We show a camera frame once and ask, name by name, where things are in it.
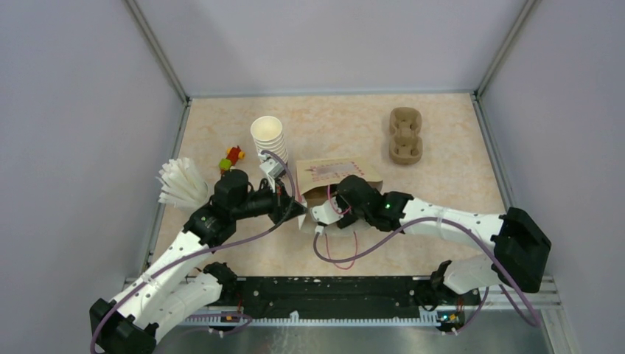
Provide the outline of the cream Cakes paper bag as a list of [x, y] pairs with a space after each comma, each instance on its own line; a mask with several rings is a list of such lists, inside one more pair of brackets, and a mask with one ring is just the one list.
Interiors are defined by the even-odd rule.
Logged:
[[[298, 160], [296, 162], [298, 199], [305, 198], [308, 207], [308, 213], [297, 218], [298, 229], [301, 232], [316, 234], [316, 223], [310, 213], [312, 208], [331, 198], [335, 199], [338, 184], [351, 175], [364, 179], [377, 190], [382, 189], [383, 177], [363, 157]], [[331, 251], [331, 247], [339, 240], [348, 243], [353, 247], [354, 254], [358, 254], [358, 236], [370, 228], [365, 221], [357, 222], [347, 229], [339, 229], [337, 223], [332, 224], [325, 228], [323, 235], [320, 235], [318, 250], [323, 256], [336, 260], [338, 255]]]

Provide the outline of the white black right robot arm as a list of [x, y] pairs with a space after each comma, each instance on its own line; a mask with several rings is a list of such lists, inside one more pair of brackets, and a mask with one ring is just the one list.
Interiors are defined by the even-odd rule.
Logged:
[[381, 193], [358, 176], [336, 188], [350, 223], [364, 221], [381, 232], [428, 235], [474, 247], [482, 253], [445, 262], [434, 273], [434, 298], [451, 304], [475, 288], [507, 285], [524, 293], [540, 290], [551, 241], [524, 210], [481, 214], [437, 206], [403, 192]]

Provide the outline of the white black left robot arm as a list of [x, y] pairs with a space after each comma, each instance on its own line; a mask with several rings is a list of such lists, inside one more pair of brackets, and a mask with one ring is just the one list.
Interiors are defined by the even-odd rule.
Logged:
[[237, 221], [267, 215], [279, 227], [306, 211], [280, 181], [271, 187], [262, 179], [252, 190], [245, 172], [225, 172], [209, 202], [192, 213], [169, 248], [124, 291], [91, 306], [90, 351], [152, 353], [171, 329], [203, 306], [232, 302], [236, 285], [221, 265], [187, 284], [182, 280], [216, 251], [236, 246], [227, 240]]

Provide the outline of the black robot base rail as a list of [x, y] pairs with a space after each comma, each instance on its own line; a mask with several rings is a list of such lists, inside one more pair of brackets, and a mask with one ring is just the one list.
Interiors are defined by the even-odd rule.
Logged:
[[233, 309], [255, 320], [417, 319], [450, 306], [478, 305], [479, 291], [458, 295], [428, 277], [238, 277], [225, 263], [202, 272], [223, 290], [213, 308]]

